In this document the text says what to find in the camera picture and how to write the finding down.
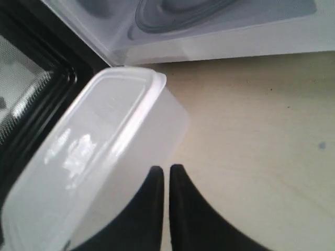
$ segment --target wooden countertop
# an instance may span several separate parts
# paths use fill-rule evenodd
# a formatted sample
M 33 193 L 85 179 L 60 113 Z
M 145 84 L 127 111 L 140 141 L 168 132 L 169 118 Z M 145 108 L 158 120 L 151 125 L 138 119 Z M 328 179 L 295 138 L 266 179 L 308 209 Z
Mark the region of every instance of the wooden countertop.
M 153 67 L 191 118 L 171 162 L 209 203 L 272 250 L 334 250 L 335 53 Z

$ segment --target translucent plastic container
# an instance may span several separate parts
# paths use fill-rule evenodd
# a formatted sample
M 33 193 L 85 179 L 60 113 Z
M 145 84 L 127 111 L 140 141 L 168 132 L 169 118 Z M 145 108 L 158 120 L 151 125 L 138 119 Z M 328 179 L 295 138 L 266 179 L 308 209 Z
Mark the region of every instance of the translucent plastic container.
M 11 189 L 3 250 L 62 250 L 78 228 L 79 243 L 122 211 L 186 131 L 186 111 L 165 82 L 153 70 L 117 67 L 88 83 Z

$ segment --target microwave door window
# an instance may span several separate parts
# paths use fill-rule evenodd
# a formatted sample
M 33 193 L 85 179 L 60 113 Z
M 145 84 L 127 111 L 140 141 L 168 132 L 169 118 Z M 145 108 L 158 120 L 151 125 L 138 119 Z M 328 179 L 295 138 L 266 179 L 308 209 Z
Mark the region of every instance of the microwave door window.
M 0 145 L 50 82 L 45 71 L 0 35 Z

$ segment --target black object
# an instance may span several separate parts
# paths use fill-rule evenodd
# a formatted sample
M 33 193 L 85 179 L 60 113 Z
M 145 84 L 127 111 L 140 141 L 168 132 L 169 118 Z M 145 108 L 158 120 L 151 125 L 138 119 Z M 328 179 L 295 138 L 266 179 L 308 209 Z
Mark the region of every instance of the black object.
M 73 251 L 159 251 L 164 211 L 164 173 L 154 166 L 126 208 Z
M 266 251 L 224 220 L 202 197 L 182 165 L 170 171 L 173 251 Z
M 0 110 L 4 110 L 7 108 L 6 101 L 4 97 L 0 97 Z

